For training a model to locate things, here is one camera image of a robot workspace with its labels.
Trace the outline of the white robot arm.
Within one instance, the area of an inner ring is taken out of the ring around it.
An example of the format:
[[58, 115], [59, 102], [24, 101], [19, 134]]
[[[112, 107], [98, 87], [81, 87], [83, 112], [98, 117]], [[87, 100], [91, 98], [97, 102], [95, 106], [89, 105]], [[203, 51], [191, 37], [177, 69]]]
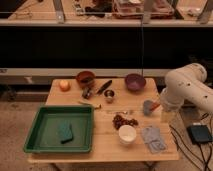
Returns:
[[213, 114], [213, 89], [204, 84], [206, 79], [207, 71], [199, 63], [169, 71], [164, 78], [166, 87], [160, 93], [161, 121], [169, 123], [185, 100]]

